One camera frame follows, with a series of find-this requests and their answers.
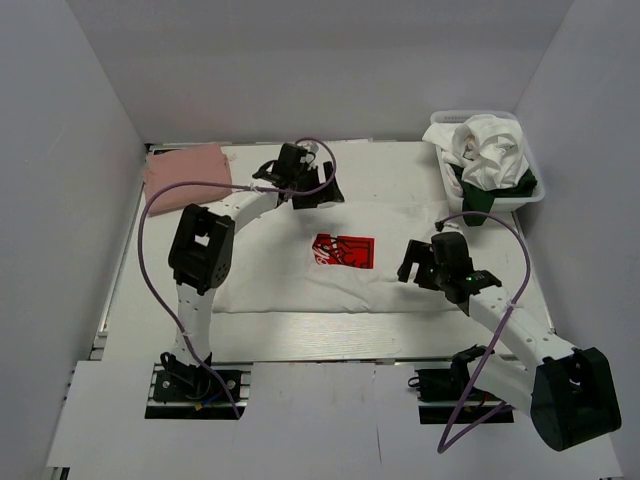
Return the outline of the folded pink t-shirt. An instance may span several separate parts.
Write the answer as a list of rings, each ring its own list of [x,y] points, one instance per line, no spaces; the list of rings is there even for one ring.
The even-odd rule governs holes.
[[[232,193],[228,157],[218,144],[205,144],[185,149],[149,154],[143,173],[145,199],[174,183],[203,181],[225,184],[215,186],[182,186],[163,193],[149,209],[149,215],[161,215],[183,209],[189,204],[206,204],[224,199]]]

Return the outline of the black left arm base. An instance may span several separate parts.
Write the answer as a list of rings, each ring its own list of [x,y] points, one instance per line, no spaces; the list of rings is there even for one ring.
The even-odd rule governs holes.
[[[238,420],[248,403],[250,371],[217,365],[219,381],[199,365],[163,352],[151,376],[147,420]]]

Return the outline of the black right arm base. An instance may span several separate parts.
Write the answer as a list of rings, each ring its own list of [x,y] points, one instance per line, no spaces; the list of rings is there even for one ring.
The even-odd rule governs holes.
[[[448,367],[422,368],[407,381],[410,390],[418,394],[418,409],[422,425],[445,425],[468,383],[473,368],[472,361],[479,360],[485,346],[473,345],[456,353]],[[474,387],[456,424],[471,424],[488,413],[500,399],[488,391]]]

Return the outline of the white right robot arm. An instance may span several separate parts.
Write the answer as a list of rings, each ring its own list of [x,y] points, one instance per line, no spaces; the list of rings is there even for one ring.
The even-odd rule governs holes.
[[[538,323],[510,298],[501,281],[474,268],[464,236],[434,235],[409,242],[400,281],[440,292],[470,319],[497,335],[516,357],[494,346],[456,353],[447,373],[420,372],[413,381],[426,402],[464,398],[467,405],[495,398],[529,416],[544,443],[563,451],[622,425],[610,364],[597,348],[581,349]]]

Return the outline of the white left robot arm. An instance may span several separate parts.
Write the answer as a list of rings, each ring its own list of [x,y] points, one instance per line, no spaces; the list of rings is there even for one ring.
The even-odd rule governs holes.
[[[211,363],[212,306],[216,290],[230,273],[235,235],[287,202],[295,209],[310,209],[344,200],[335,180],[335,157],[315,163],[321,148],[328,146],[310,138],[285,143],[275,160],[253,174],[256,183],[235,190],[219,211],[196,204],[184,208],[168,259],[179,321],[169,361],[186,365],[176,384],[188,398],[202,398],[211,387],[211,374],[200,366]]]

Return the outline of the white t-shirt red print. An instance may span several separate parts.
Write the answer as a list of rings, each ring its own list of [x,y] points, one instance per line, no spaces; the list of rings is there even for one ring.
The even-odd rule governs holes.
[[[443,202],[346,202],[270,211],[234,239],[219,313],[407,313],[452,309],[441,292],[399,281],[410,241],[427,242]]]

